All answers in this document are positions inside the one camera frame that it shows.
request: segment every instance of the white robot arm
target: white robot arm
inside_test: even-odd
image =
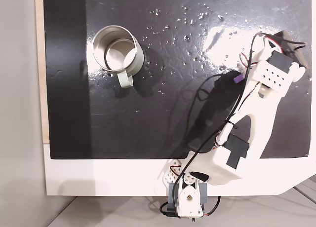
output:
[[[291,83],[298,81],[305,72],[305,67],[285,55],[284,49],[273,38],[263,39],[265,46],[252,54],[245,89],[235,113],[218,133],[213,149],[197,154],[179,181],[175,201],[178,217],[203,216],[198,179],[211,185],[224,185],[247,176],[247,170],[260,158],[269,141],[281,98]],[[246,74],[247,66],[242,60],[238,63],[241,76]],[[231,133],[234,125],[246,115],[251,118],[247,142]],[[182,167],[193,155],[195,153],[190,151]]]

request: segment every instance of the water spill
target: water spill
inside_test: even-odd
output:
[[[183,39],[184,39],[186,42],[189,42],[189,41],[190,41],[190,37],[189,37],[189,36],[184,36]]]

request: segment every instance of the black wire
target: black wire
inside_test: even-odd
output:
[[[214,211],[216,211],[216,209],[217,209],[217,207],[219,206],[219,203],[220,203],[220,202],[221,202],[221,196],[218,196],[217,202],[216,202],[215,206],[214,206],[213,209],[212,209],[210,212],[208,212],[206,215],[207,215],[207,216],[212,215],[212,214],[214,213]]]
[[[172,203],[174,205],[174,209],[175,209],[175,215],[176,217],[180,218],[178,216],[178,212],[177,212],[177,208],[176,208],[176,205],[175,205],[175,187],[176,187],[176,184],[179,182],[180,178],[183,176],[183,174],[185,173],[186,169],[188,168],[188,166],[191,164],[191,162],[194,160],[194,158],[198,155],[198,153],[201,151],[201,149],[205,146],[205,144],[213,137],[215,136],[220,130],[222,130],[224,128],[224,126],[226,125],[227,121],[234,115],[235,113],[235,110],[237,109],[237,106],[239,104],[239,102],[241,101],[241,97],[243,95],[243,92],[245,91],[245,86],[246,86],[246,82],[247,82],[247,78],[248,78],[248,75],[249,75],[249,69],[250,69],[250,66],[251,66],[251,60],[252,60],[252,47],[253,47],[253,43],[256,39],[256,37],[258,35],[260,35],[262,33],[256,33],[255,36],[253,37],[252,39],[252,43],[251,43],[251,47],[250,47],[250,52],[249,52],[249,60],[248,60],[248,66],[247,66],[247,70],[246,70],[246,73],[245,73],[245,78],[243,80],[243,83],[244,83],[244,86],[243,86],[243,89],[242,91],[240,92],[239,94],[239,97],[232,109],[232,111],[230,112],[230,114],[228,115],[227,119],[223,122],[222,125],[220,125],[201,145],[200,147],[196,150],[196,152],[193,154],[193,156],[191,157],[191,159],[188,161],[187,165],[183,168],[182,172],[180,173],[179,177],[177,178],[176,182],[174,183],[173,185],[173,188],[172,188]]]
[[[164,207],[165,205],[167,205],[167,204],[168,204],[168,202],[165,202],[164,204],[162,204],[162,205],[159,207],[160,212],[161,212],[164,216],[167,215],[167,212],[166,212],[166,211],[163,211],[162,209],[163,209],[163,207]]]

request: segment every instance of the metal cup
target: metal cup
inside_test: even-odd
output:
[[[133,86],[133,75],[144,63],[136,38],[122,26],[106,26],[93,39],[93,56],[108,73],[118,75],[122,88]]]

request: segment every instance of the cable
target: cable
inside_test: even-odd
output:
[[[179,174],[177,174],[172,168],[177,168],[177,167],[181,167],[181,165],[171,165],[170,166],[170,170],[177,176],[179,176]]]
[[[215,134],[217,134],[220,130],[222,130],[222,129],[225,127],[227,121],[234,115],[235,110],[237,109],[237,107],[238,107],[238,105],[239,105],[239,103],[240,103],[240,101],[241,101],[241,97],[242,97],[242,95],[243,95],[243,93],[244,93],[244,91],[245,91],[245,86],[246,86],[246,82],[247,82],[247,79],[248,79],[249,70],[250,70],[250,66],[251,66],[253,43],[254,43],[256,37],[257,37],[258,35],[260,35],[260,34],[262,34],[262,33],[256,33],[255,36],[254,36],[253,39],[252,39],[251,47],[250,47],[250,53],[249,53],[248,66],[247,66],[247,70],[246,70],[245,77],[244,77],[244,86],[243,86],[243,89],[242,89],[242,91],[240,92],[240,94],[239,94],[239,96],[238,96],[238,99],[237,99],[237,101],[236,101],[236,103],[235,103],[235,105],[234,105],[232,111],[230,112],[230,114],[228,115],[228,117],[226,118],[226,120],[223,122],[223,124],[220,125],[220,126],[200,145],[200,147],[196,150],[196,152],[193,154],[193,156],[191,157],[191,159],[188,161],[187,165],[183,168],[182,172],[180,173],[180,175],[178,176],[176,182],[175,182],[174,185],[173,185],[173,188],[172,188],[172,202],[173,202],[174,209],[175,209],[175,215],[176,215],[176,217],[178,217],[178,218],[180,218],[180,217],[178,216],[177,207],[176,207],[176,205],[175,205],[175,203],[176,203],[176,202],[175,202],[175,195],[174,195],[174,194],[175,194],[175,187],[176,187],[176,184],[179,182],[180,178],[184,175],[184,173],[185,173],[186,169],[188,168],[188,166],[191,164],[191,162],[194,160],[194,158],[198,155],[198,153],[201,151],[201,149],[206,145],[206,143],[207,143],[213,136],[215,136]]]
[[[303,195],[304,197],[306,197],[309,201],[313,202],[314,204],[316,204],[316,201],[314,199],[312,199],[310,196],[308,196],[306,193],[304,193],[303,191],[301,191],[299,188],[297,188],[296,186],[293,187],[295,190],[297,190],[301,195]]]
[[[217,198],[217,202],[216,202],[216,204],[215,204],[215,206],[213,207],[213,209],[210,211],[210,212],[208,212],[208,213],[206,213],[206,214],[204,214],[205,216],[210,216],[210,215],[212,215],[213,213],[214,213],[214,211],[216,211],[216,209],[217,209],[217,207],[219,206],[219,203],[221,202],[221,196],[218,196],[218,198]]]
[[[167,212],[166,212],[166,211],[163,211],[162,209],[163,209],[163,207],[164,207],[165,205],[167,205],[167,204],[168,204],[168,202],[165,202],[164,204],[162,204],[162,205],[159,207],[160,212],[161,212],[164,216],[167,215]]]

